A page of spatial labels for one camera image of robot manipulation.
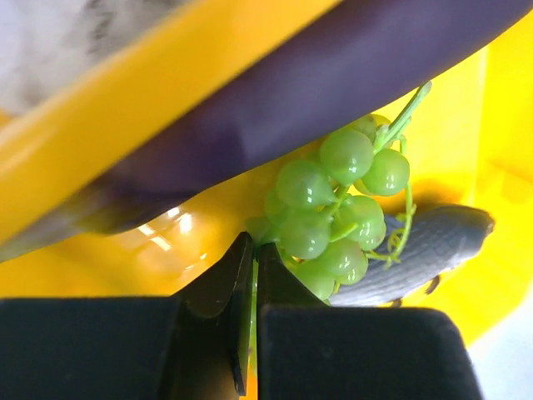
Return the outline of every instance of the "plastic grape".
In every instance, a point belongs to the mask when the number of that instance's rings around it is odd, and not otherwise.
[[[326,251],[313,261],[313,267],[322,268],[339,277],[347,275],[354,268],[366,271],[368,260],[356,243],[342,239],[330,243]]]
[[[335,202],[326,173],[309,160],[289,162],[280,171],[276,184],[277,196],[294,208],[315,208]]]
[[[362,178],[365,187],[378,196],[392,196],[409,182],[409,162],[398,151],[384,148],[374,156],[370,170]]]
[[[376,140],[377,129],[380,125],[390,124],[391,121],[380,114],[367,114],[346,126],[363,133],[372,143],[374,143]]]
[[[372,143],[376,140],[377,122],[372,114],[364,115],[346,126],[363,133]]]
[[[330,176],[344,186],[368,172],[374,157],[370,139],[349,127],[331,133],[320,147],[320,161]]]
[[[341,285],[353,285],[365,277],[367,270],[368,262],[365,267],[354,268],[348,274],[337,277],[336,281]]]
[[[371,250],[375,250],[383,242],[383,239],[385,239],[385,235],[386,225],[385,221],[383,221],[383,224],[380,226],[379,231],[377,231],[374,235],[367,237],[365,240],[359,242],[361,250],[363,252],[370,252]]]
[[[265,197],[265,215],[273,223],[278,223],[288,212],[288,206],[282,202],[275,190],[271,190]]]
[[[359,193],[366,194],[367,196],[373,196],[373,193],[370,193],[361,179],[357,179],[353,186]]]
[[[321,300],[326,300],[333,294],[335,278],[330,273],[302,265],[295,271],[295,275],[311,293]]]
[[[367,196],[349,196],[339,208],[331,225],[331,234],[336,236],[346,226],[357,224],[347,237],[356,242],[363,242],[381,231],[383,210],[379,203]]]
[[[295,210],[280,226],[280,244],[293,257],[317,258],[329,241],[329,220],[316,211]]]

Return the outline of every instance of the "grape cluster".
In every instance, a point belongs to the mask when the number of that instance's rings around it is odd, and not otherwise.
[[[398,261],[415,210],[403,131],[430,87],[427,83],[419,88],[394,122],[366,115],[327,135],[317,153],[290,161],[266,195],[264,215],[247,221],[254,243],[259,247],[274,242],[286,267],[321,300],[340,285],[363,279],[369,258]],[[391,148],[395,141],[400,141],[400,151]],[[361,195],[350,194],[352,187]],[[390,238],[395,244],[391,254],[376,254],[386,225],[381,206],[370,196],[391,196],[404,189],[405,228]],[[252,364],[255,304],[254,297]]]

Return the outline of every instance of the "yellow plastic container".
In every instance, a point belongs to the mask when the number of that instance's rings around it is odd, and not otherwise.
[[[336,3],[271,0],[260,9],[252,0],[195,3],[64,93],[8,123],[0,132],[0,241]],[[202,24],[209,18],[219,25]],[[240,34],[245,29],[247,35]],[[405,300],[448,313],[467,344],[518,305],[533,275],[532,42],[533,13],[437,77],[406,133],[416,198],[484,208],[496,220],[480,256],[446,274],[429,297],[419,292]],[[206,54],[222,67],[198,63]],[[197,78],[180,81],[190,76]],[[168,101],[162,105],[153,101],[157,98]],[[398,99],[379,112],[394,117],[405,102],[406,97]],[[118,104],[136,115],[133,126],[123,125]],[[100,118],[102,110],[106,118]],[[104,136],[109,144],[102,148]],[[261,213],[279,167],[313,146],[212,187],[138,229],[112,237],[83,234],[2,263],[0,296],[174,293],[217,261],[247,218]],[[401,202],[399,196],[383,205],[397,208]],[[254,384],[251,380],[248,398],[256,396]]]

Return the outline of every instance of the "yellow surface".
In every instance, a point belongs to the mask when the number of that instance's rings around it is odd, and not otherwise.
[[[0,193],[9,212],[0,213],[0,243],[338,2],[193,2],[7,125]]]

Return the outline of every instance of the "white fabric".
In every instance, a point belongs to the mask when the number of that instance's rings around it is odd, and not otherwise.
[[[486,400],[533,399],[533,286],[522,304],[469,353]]]
[[[0,0],[0,108],[28,109],[186,0]]]

